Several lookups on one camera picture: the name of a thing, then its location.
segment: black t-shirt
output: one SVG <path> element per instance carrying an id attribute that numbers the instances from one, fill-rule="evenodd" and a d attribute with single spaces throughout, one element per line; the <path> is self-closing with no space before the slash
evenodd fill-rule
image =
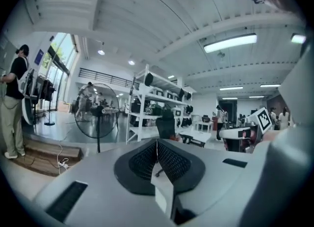
<path id="1" fill-rule="evenodd" d="M 27 66 L 25 64 L 25 60 L 22 57 L 17 57 L 14 59 L 12 64 L 10 73 L 14 73 L 18 79 L 20 79 L 24 72 L 27 71 Z M 6 84 L 6 96 L 15 98 L 15 99 L 23 99 L 24 96 L 19 92 L 18 82 L 15 78 L 11 83 Z"/>

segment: window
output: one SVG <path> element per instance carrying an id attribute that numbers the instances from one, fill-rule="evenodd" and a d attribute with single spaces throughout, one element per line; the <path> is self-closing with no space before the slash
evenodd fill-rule
<path id="1" fill-rule="evenodd" d="M 67 69 L 71 69 L 74 58 L 77 54 L 76 48 L 72 42 L 71 35 L 65 33 L 58 33 L 51 47 L 56 52 L 62 63 Z M 57 103 L 64 99 L 64 92 L 67 84 L 68 75 L 60 70 L 57 65 L 52 61 L 49 53 L 46 53 L 42 65 L 40 66 L 39 74 L 46 76 L 55 88 L 52 98 L 51 109 L 57 109 Z M 47 109 L 49 103 L 44 102 L 44 109 Z"/>

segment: black vent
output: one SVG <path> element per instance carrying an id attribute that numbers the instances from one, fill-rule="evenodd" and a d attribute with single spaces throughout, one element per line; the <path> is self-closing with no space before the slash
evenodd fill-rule
<path id="1" fill-rule="evenodd" d="M 156 144 L 151 145 L 142 152 L 134 155 L 130 161 L 130 169 L 144 180 L 152 179 L 152 172 L 156 163 Z"/>
<path id="2" fill-rule="evenodd" d="M 240 167 L 240 168 L 245 168 L 247 165 L 247 162 L 242 162 L 242 161 L 238 161 L 238 160 L 234 160 L 234 159 L 225 159 L 223 161 L 223 163 L 232 165 L 232 166 L 236 166 L 236 167 Z"/>
<path id="3" fill-rule="evenodd" d="M 47 214 L 63 223 L 87 186 L 84 183 L 73 182 L 48 208 Z"/>
<path id="4" fill-rule="evenodd" d="M 191 167 L 188 159 L 162 144 L 158 144 L 158 161 L 171 183 L 182 177 Z"/>

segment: black cap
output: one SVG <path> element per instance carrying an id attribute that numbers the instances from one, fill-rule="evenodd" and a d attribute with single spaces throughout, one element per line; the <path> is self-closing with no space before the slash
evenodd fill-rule
<path id="1" fill-rule="evenodd" d="M 28 56 L 29 54 L 29 47 L 28 45 L 24 44 L 20 47 L 19 51 L 23 51 L 25 56 Z"/>

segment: white sneaker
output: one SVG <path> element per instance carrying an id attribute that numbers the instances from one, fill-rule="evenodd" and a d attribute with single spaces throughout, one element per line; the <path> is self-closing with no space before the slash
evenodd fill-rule
<path id="1" fill-rule="evenodd" d="M 16 158 L 18 158 L 17 155 L 10 156 L 8 152 L 5 152 L 5 153 L 4 153 L 4 156 L 5 156 L 7 159 L 16 159 Z"/>

